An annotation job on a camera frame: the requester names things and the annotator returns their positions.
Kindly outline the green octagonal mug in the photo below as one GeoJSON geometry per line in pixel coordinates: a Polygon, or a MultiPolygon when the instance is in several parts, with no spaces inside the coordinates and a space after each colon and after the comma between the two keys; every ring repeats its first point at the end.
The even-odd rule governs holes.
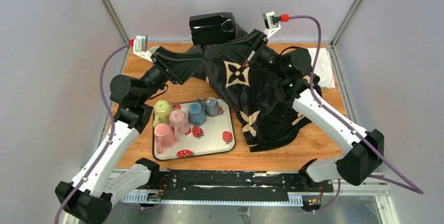
{"type": "Polygon", "coordinates": [[[167,100],[159,100],[153,108],[153,127],[159,124],[170,125],[170,114],[173,112],[172,105],[167,100]]]}

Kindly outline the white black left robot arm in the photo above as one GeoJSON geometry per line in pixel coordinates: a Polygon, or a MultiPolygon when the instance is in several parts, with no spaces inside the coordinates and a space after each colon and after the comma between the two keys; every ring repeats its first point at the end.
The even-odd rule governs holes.
{"type": "Polygon", "coordinates": [[[60,207],[55,223],[60,222],[62,214],[84,223],[103,223],[112,208],[131,191],[142,185],[154,189],[160,184],[159,165],[145,158],[116,178],[110,175],[149,122],[153,107],[146,101],[165,89],[168,82],[184,84],[203,64],[204,58],[201,53],[179,53],[164,47],[139,50],[134,44],[127,44],[127,48],[151,62],[152,67],[140,78],[119,74],[112,79],[110,98],[103,99],[110,128],[77,175],[56,186],[60,207]],[[112,112],[109,101],[118,104],[116,113],[112,112]]]}

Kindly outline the white strawberry tray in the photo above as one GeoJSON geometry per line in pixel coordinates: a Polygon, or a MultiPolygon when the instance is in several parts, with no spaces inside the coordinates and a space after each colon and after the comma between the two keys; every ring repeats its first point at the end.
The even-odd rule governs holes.
{"type": "Polygon", "coordinates": [[[217,98],[219,115],[208,117],[202,126],[190,126],[187,133],[180,135],[178,141],[162,153],[157,151],[157,142],[152,141],[152,155],[158,161],[194,158],[231,151],[236,144],[230,107],[217,98]]]}

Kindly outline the black mug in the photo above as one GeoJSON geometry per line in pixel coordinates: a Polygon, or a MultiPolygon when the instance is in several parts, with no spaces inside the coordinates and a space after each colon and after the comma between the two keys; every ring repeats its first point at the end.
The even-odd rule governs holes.
{"type": "Polygon", "coordinates": [[[191,16],[189,28],[193,45],[200,47],[225,43],[237,35],[236,20],[231,12],[191,16]]]}

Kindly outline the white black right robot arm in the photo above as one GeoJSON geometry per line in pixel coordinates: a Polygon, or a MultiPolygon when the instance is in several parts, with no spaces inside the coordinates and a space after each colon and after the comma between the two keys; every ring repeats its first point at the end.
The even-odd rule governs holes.
{"type": "Polygon", "coordinates": [[[323,100],[304,79],[313,72],[306,48],[291,47],[290,52],[278,54],[267,47],[266,34],[256,29],[240,39],[233,32],[212,38],[209,43],[242,67],[257,65],[278,77],[280,81],[274,87],[278,100],[311,120],[342,151],[334,158],[307,162],[299,170],[303,190],[313,191],[329,179],[343,179],[359,186],[382,164],[383,133],[356,125],[323,100]]]}

